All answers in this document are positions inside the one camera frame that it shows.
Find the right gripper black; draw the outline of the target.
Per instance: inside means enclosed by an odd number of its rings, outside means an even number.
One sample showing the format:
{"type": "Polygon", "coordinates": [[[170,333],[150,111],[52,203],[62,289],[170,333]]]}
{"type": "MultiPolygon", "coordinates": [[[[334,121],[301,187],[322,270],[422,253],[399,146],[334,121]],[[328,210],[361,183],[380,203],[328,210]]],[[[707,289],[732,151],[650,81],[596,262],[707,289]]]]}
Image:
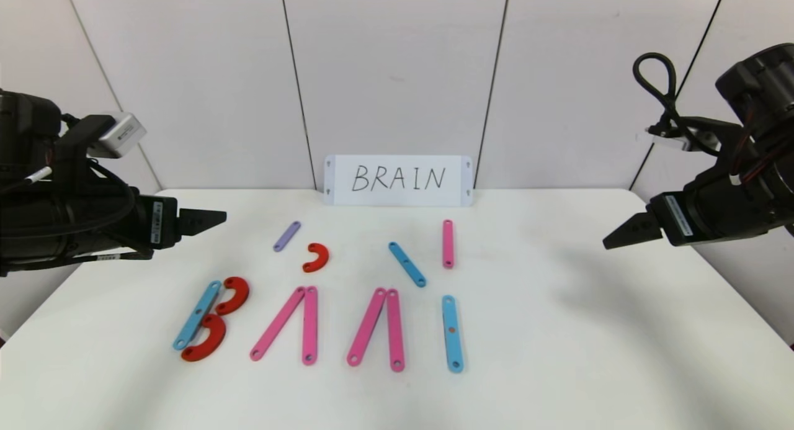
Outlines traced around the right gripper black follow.
{"type": "Polygon", "coordinates": [[[745,240],[770,229],[770,183],[757,176],[734,185],[726,173],[701,173],[681,190],[663,192],[641,212],[603,239],[605,249],[617,249],[663,238],[673,246],[745,240]]]}

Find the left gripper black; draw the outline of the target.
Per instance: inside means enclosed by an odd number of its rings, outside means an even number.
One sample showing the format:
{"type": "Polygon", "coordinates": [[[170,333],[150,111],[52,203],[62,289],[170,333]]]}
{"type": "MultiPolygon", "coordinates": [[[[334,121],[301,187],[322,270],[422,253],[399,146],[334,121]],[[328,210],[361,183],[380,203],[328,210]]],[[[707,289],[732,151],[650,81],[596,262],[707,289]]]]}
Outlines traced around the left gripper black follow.
{"type": "Polygon", "coordinates": [[[159,250],[175,246],[181,236],[195,236],[224,223],[223,210],[181,208],[172,197],[142,195],[131,187],[133,208],[115,224],[115,244],[133,250],[159,250]]]}

